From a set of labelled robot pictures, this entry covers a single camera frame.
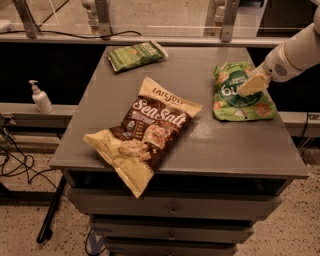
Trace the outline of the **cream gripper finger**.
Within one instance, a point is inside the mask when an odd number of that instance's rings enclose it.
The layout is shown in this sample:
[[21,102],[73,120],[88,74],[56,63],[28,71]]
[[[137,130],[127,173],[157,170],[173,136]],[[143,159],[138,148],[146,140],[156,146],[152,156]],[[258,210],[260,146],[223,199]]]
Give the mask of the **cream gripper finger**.
[[238,87],[237,93],[241,97],[246,97],[257,92],[267,89],[271,81],[270,75],[249,77],[241,86]]
[[260,64],[257,66],[254,70],[252,70],[249,74],[249,77],[254,77],[254,76],[264,76],[265,70],[263,69],[263,65]]

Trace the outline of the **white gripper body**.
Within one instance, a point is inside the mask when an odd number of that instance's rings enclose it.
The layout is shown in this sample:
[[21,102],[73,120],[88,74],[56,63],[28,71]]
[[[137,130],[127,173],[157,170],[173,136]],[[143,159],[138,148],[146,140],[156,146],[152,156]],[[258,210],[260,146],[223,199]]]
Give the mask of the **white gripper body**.
[[262,68],[271,76],[272,81],[286,82],[303,72],[293,62],[294,57],[295,53],[290,51],[290,43],[285,41],[265,57]]

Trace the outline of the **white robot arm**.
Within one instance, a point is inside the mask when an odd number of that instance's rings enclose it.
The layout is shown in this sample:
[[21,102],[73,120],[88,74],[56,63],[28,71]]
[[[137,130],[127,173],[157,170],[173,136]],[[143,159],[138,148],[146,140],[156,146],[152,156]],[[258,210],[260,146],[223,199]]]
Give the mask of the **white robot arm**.
[[244,97],[269,87],[271,81],[286,82],[320,63],[320,6],[313,22],[275,47],[238,88]]

